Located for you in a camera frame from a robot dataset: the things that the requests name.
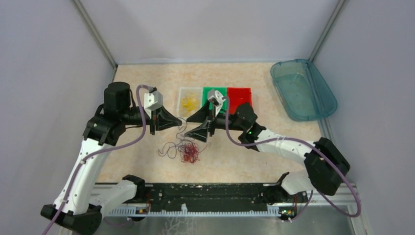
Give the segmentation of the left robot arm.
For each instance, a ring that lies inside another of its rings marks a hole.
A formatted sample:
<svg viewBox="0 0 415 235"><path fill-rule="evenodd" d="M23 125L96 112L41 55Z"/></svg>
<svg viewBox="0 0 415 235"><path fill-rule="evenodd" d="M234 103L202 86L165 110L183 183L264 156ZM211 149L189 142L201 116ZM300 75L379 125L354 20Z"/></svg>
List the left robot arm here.
<svg viewBox="0 0 415 235"><path fill-rule="evenodd" d="M54 202L41 209L41 216L49 220L46 229L57 224L80 235L92 235L102 220L124 202L147 202L145 180L134 175L123 177L103 194L91 193L109 154L125 148L117 142L128 126L142 129L132 141L136 144L146 132L154 135L156 131L181 124L179 118L166 110L163 96L155 87L139 85L132 89L125 82L109 84L104 90L104 102L87 122L68 180Z"/></svg>

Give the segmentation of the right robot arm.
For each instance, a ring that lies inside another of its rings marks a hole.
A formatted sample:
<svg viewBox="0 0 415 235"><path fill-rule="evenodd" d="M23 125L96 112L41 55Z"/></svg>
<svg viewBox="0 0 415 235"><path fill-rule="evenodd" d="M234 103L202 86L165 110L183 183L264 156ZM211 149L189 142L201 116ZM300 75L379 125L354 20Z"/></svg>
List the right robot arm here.
<svg viewBox="0 0 415 235"><path fill-rule="evenodd" d="M229 116L224 113L215 115L206 103L187 118L187 122L199 126L186 132L185 136L206 142L217 129L241 131L234 142L236 145L274 153L302 165L304 170L289 172L279 179L276 197L282 202L288 202L302 191L316 190L328 196L337 192L350 164L331 140L321 137L318 141L303 141L285 137L261 126L256 120L257 115L248 102L240 104Z"/></svg>

